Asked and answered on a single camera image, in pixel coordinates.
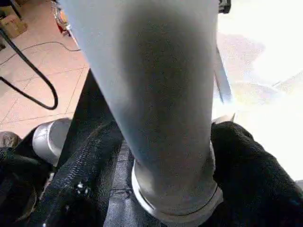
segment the metal pipe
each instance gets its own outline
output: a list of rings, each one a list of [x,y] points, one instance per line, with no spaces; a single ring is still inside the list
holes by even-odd
[[[61,2],[135,157],[150,213],[182,219],[211,204],[218,1]]]

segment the black cable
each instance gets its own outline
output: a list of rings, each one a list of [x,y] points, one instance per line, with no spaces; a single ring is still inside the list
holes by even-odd
[[[35,46],[41,46],[41,45],[45,45],[45,44],[60,44],[61,46],[63,46],[66,50],[70,51],[70,52],[77,52],[77,51],[80,51],[81,49],[76,49],[76,50],[71,50],[69,49],[68,47],[66,47],[63,43],[61,42],[57,42],[57,41],[50,41],[50,42],[45,42],[45,43],[41,43],[41,44],[35,44],[35,45],[32,45],[32,46],[28,46],[24,49],[22,49],[21,51],[25,51],[29,48],[33,48]],[[12,59],[17,53],[13,54],[12,56],[10,56],[9,58],[7,58],[4,62],[1,62],[0,63],[0,66],[3,65],[4,63],[8,62],[10,59]]]
[[[57,92],[55,90],[55,88],[53,87],[52,83],[46,78],[45,75],[43,75],[43,73],[36,68],[35,65],[33,65],[33,63],[15,46],[15,44],[11,41],[11,39],[6,35],[6,33],[0,28],[0,35],[5,39],[5,41],[14,49],[14,51],[20,56],[20,58],[22,58],[22,60],[28,64],[29,67],[32,68],[32,70],[38,74],[38,76],[49,86],[49,88],[52,91],[53,94],[53,98],[54,98],[54,105],[53,106],[47,106],[43,103],[41,103],[40,101],[36,100],[35,98],[33,98],[32,96],[29,96],[28,94],[24,93],[23,91],[21,91],[19,88],[15,87],[14,85],[12,85],[11,83],[9,83],[6,79],[4,79],[3,77],[0,77],[0,80],[2,80],[6,85],[10,86],[12,89],[14,89],[15,91],[19,92],[21,95],[23,95],[24,97],[28,98],[29,100],[35,102],[36,104],[38,104],[41,107],[44,107],[45,109],[48,110],[54,110],[57,108],[58,106],[58,95]]]

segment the metal rod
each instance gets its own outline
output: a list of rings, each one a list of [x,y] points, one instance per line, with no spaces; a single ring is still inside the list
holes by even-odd
[[[218,2],[61,2],[135,157],[140,194],[164,216],[202,209],[217,189],[210,129]]]

